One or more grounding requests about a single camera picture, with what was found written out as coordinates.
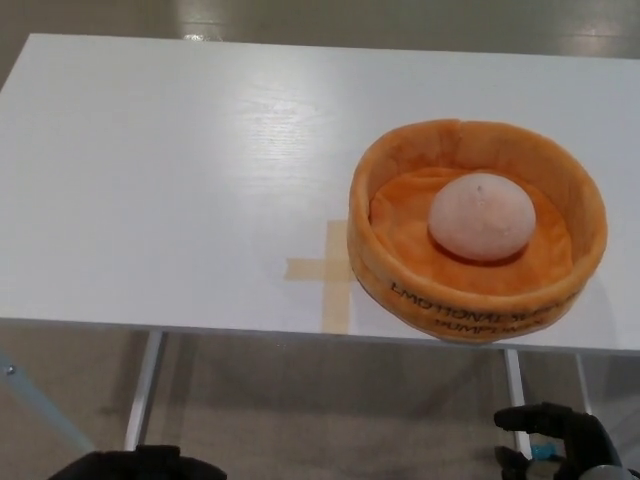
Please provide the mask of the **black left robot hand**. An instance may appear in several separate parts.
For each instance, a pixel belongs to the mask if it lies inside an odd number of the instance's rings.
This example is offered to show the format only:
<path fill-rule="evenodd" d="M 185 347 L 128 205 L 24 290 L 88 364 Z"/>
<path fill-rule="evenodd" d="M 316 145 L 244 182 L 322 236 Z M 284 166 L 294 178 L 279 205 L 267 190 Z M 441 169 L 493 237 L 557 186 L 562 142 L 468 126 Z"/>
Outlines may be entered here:
<path fill-rule="evenodd" d="M 82 456 L 50 480 L 225 480 L 219 467 L 183 456 L 177 446 L 138 445 L 133 451 L 95 451 Z"/>

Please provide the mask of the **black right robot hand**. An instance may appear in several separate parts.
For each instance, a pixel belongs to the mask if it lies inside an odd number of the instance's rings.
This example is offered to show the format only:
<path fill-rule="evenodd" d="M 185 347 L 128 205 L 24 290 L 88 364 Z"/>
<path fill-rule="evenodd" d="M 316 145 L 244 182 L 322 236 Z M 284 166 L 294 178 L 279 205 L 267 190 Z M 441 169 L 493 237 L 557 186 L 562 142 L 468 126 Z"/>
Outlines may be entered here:
<path fill-rule="evenodd" d="M 560 440 L 564 454 L 527 458 L 499 446 L 494 449 L 503 479 L 633 479 L 600 420 L 554 403 L 509 407 L 494 414 L 497 427 Z"/>

